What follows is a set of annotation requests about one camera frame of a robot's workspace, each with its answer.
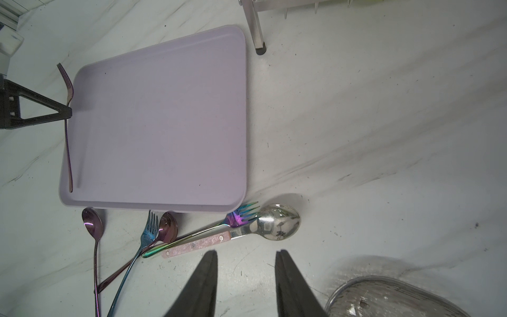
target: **blue fork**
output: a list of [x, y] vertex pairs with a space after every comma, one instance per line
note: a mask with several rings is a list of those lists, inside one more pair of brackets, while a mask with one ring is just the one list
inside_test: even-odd
[[156, 246], [152, 249], [149, 249], [148, 251], [146, 251], [142, 254], [142, 257], [149, 258], [150, 256], [157, 254], [157, 253], [161, 252], [162, 250], [165, 250], [165, 249], [171, 248], [175, 245], [181, 244], [183, 241], [193, 238], [193, 237], [200, 235], [204, 232], [207, 232], [209, 230], [213, 230], [213, 229], [223, 227], [223, 226], [227, 226], [230, 228], [237, 228], [237, 227], [242, 226], [244, 224], [250, 223], [258, 218], [257, 212], [252, 212], [252, 210], [257, 209], [259, 207], [257, 206], [254, 208], [249, 208], [252, 205], [255, 205], [256, 203], [258, 203], [258, 201], [242, 205], [239, 208], [237, 208], [236, 210], [234, 210], [233, 212], [228, 213], [226, 215], [225, 219], [223, 219], [217, 223], [214, 223], [204, 229], [189, 233], [186, 236], [180, 237], [171, 243], [161, 244], [161, 245]]
[[155, 238], [157, 237], [158, 233], [158, 216], [155, 216], [153, 212], [150, 210], [148, 214], [148, 221], [146, 222], [146, 226], [144, 227], [144, 231], [141, 235], [141, 246], [139, 247], [139, 250], [137, 250], [137, 253], [135, 254], [134, 259], [132, 260], [132, 263], [130, 263], [130, 266], [127, 269], [127, 272], [125, 273], [125, 276], [123, 277], [122, 283], [120, 284], [120, 287], [118, 288], [118, 291], [116, 292], [115, 299], [113, 300], [113, 303], [111, 304], [111, 308], [109, 309], [109, 313], [107, 313], [107, 317], [113, 317], [113, 314], [115, 313], [116, 303], [118, 302], [118, 297], [120, 297], [120, 292], [122, 291], [123, 284], [127, 280], [128, 273], [130, 272], [130, 269], [132, 268], [132, 265], [134, 265], [135, 260], [141, 255], [141, 252], [149, 246], [153, 241], [155, 241]]

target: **cutlery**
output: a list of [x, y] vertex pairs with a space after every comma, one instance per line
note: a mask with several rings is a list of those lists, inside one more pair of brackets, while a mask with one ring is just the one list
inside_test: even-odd
[[141, 246], [139, 247], [139, 250], [137, 250], [134, 260], [130, 263], [127, 272], [125, 273], [125, 276], [123, 276], [122, 283], [120, 284], [120, 287], [118, 288], [118, 291], [116, 292], [116, 296], [113, 300], [113, 303], [111, 304], [111, 308], [109, 309], [109, 313], [107, 313], [107, 317], [113, 317], [115, 313], [116, 304], [118, 302], [118, 298], [120, 297], [120, 292], [122, 291], [123, 284], [125, 284], [125, 281], [127, 280], [128, 273], [130, 273], [130, 269], [134, 265], [135, 260], [141, 255], [141, 252], [144, 248], [149, 246], [153, 241], [155, 241], [156, 233], [157, 233], [157, 222], [158, 222], [158, 216], [155, 217], [155, 214], [150, 210], [148, 212], [148, 220], [146, 222], [146, 226], [144, 227], [144, 230], [141, 235]]
[[210, 237], [173, 246], [163, 252], [162, 257], [170, 258], [243, 237], [250, 233], [258, 234], [268, 240], [284, 240], [292, 236], [298, 230], [300, 224], [301, 216], [294, 208], [283, 204], [271, 204], [262, 207], [257, 212], [256, 221]]
[[[165, 212], [162, 217], [160, 217], [160, 224], [159, 224], [159, 230], [157, 238], [155, 238], [155, 241], [150, 243], [150, 245], [145, 249], [148, 250], [149, 248], [153, 247], [155, 243], [158, 241], [162, 241], [164, 243], [170, 243], [176, 240], [176, 236], [178, 235], [178, 224], [176, 223], [176, 219], [169, 213]], [[125, 263], [124, 266], [122, 266], [118, 271], [114, 272], [106, 278], [104, 281], [102, 281], [98, 285], [98, 292], [102, 292], [115, 278], [118, 277], [118, 275], [121, 274], [129, 265], [132, 263], [134, 259], [130, 260], [129, 262]]]
[[93, 208], [83, 209], [81, 217], [85, 223], [86, 230], [88, 230], [91, 236], [95, 239], [95, 248], [93, 249], [93, 286], [95, 287], [95, 317], [99, 317], [100, 307], [97, 292], [97, 248], [98, 242], [104, 233], [104, 226], [102, 225], [102, 220], [100, 220], [100, 217]]
[[[70, 104], [70, 101], [74, 97], [74, 87], [72, 86], [72, 81], [70, 81], [70, 78], [67, 75], [67, 72], [63, 68], [61, 63], [58, 63], [56, 65], [58, 67], [58, 70], [60, 71], [60, 74], [63, 77], [63, 81], [65, 82], [65, 86], [67, 87], [67, 107]], [[68, 166], [68, 191], [72, 192], [74, 189], [74, 185], [72, 182], [72, 168], [70, 167], [70, 153], [68, 150], [68, 134], [67, 134], [67, 119], [65, 119], [65, 149], [67, 152], [67, 166]]]
[[142, 257], [149, 258], [150, 256], [152, 256], [156, 253], [159, 253], [162, 250], [168, 249], [174, 245], [181, 244], [183, 241], [186, 241], [190, 238], [198, 236], [198, 235], [200, 235], [204, 232], [207, 232], [209, 230], [213, 230], [213, 229], [220, 228], [220, 227], [236, 228], [236, 227], [242, 226], [244, 224], [247, 224], [249, 222], [252, 222], [253, 220], [255, 220], [257, 218], [257, 212], [252, 213], [251, 211], [254, 209], [257, 209], [259, 207], [254, 207], [254, 208], [250, 208], [250, 209], [247, 209], [247, 208], [252, 205], [255, 205], [256, 203], [258, 203], [258, 202], [256, 201], [253, 203], [249, 203], [249, 204], [245, 204], [243, 206], [240, 206], [235, 211], [228, 213], [224, 220], [218, 221], [217, 223], [214, 223], [204, 229], [200, 229], [200, 230], [197, 230], [197, 231], [192, 232], [190, 234], [187, 234], [187, 235], [185, 235], [185, 236], [183, 236], [183, 237], [181, 237], [181, 238], [177, 239], [176, 241], [171, 242], [169, 244], [162, 244], [162, 245], [156, 246], [156, 247], [152, 248], [151, 250], [144, 252], [142, 254]]

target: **metal rack leg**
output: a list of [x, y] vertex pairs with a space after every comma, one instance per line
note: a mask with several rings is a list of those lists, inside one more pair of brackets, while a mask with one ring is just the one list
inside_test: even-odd
[[241, 0], [243, 10], [245, 11], [246, 22], [252, 34], [253, 45], [257, 55], [266, 53], [266, 44], [262, 37], [261, 24], [259, 23], [259, 16], [255, 11], [253, 0]]

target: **dish rack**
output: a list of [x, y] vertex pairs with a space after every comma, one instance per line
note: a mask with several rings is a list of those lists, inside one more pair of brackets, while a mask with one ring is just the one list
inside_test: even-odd
[[[266, 53], [266, 43], [262, 37], [261, 24], [257, 12], [276, 10], [285, 8], [285, 19], [287, 18], [287, 8], [305, 6], [315, 3], [315, 13], [317, 13], [318, 4], [320, 2], [329, 1], [322, 0], [315, 2], [314, 0], [238, 0], [239, 5], [243, 6], [246, 22], [252, 35], [253, 45], [257, 55]], [[347, 0], [348, 6], [353, 0]]]

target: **pink handle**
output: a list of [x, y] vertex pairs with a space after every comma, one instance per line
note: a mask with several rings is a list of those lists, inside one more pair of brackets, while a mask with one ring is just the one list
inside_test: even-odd
[[210, 245], [219, 244], [231, 239], [231, 233], [229, 231], [218, 233], [207, 238], [202, 238], [194, 242], [187, 242], [162, 252], [162, 258], [167, 259], [176, 255], [187, 253], [193, 250], [205, 248]]

